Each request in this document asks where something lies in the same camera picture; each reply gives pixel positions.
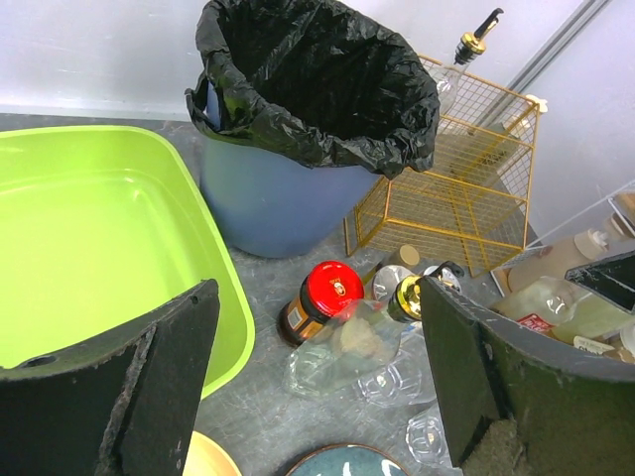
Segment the glass oil bottle gold spout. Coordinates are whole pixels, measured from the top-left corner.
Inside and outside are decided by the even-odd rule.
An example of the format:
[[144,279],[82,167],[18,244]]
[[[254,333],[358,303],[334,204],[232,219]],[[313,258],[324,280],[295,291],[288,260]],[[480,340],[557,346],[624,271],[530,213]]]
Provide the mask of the glass oil bottle gold spout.
[[469,65],[485,53],[484,39],[498,25],[503,14],[502,8],[494,9],[473,32],[466,32],[460,37],[452,63],[437,65],[429,70],[437,85],[441,116],[446,115],[454,105],[460,79]]

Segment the blue label silver lid jar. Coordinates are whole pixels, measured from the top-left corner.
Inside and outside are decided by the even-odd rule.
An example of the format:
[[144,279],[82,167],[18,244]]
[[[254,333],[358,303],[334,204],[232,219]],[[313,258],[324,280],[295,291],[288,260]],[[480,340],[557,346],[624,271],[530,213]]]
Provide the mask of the blue label silver lid jar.
[[458,277],[449,267],[429,266],[424,270],[423,275],[425,277],[437,279],[447,287],[452,288],[458,292],[460,291],[460,282],[458,280]]

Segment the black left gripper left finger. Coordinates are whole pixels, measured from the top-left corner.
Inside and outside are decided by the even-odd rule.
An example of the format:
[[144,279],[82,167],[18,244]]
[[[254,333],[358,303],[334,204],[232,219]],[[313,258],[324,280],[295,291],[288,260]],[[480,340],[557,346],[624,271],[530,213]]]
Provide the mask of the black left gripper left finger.
[[220,311],[216,280],[1,372],[4,475],[180,475]]

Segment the silver lid spice jar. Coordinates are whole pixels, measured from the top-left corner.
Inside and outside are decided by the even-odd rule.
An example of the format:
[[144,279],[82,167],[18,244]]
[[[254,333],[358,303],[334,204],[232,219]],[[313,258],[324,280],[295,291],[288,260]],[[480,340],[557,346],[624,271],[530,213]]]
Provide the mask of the silver lid spice jar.
[[365,286],[365,297],[375,310],[387,303],[399,284],[414,273],[399,265],[388,265],[377,271]]

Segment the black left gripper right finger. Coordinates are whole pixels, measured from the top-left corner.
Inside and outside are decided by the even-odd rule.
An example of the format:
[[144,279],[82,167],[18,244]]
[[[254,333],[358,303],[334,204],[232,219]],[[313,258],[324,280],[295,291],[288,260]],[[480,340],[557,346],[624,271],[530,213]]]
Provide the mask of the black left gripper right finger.
[[631,475],[634,367],[578,350],[422,278],[450,461],[464,474]]

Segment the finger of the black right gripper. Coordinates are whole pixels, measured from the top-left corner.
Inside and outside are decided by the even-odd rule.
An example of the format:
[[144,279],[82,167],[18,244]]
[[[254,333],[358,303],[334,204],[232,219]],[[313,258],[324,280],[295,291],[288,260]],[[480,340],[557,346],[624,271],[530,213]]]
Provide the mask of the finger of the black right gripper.
[[568,270],[565,279],[626,312],[634,311],[635,256],[626,252]]

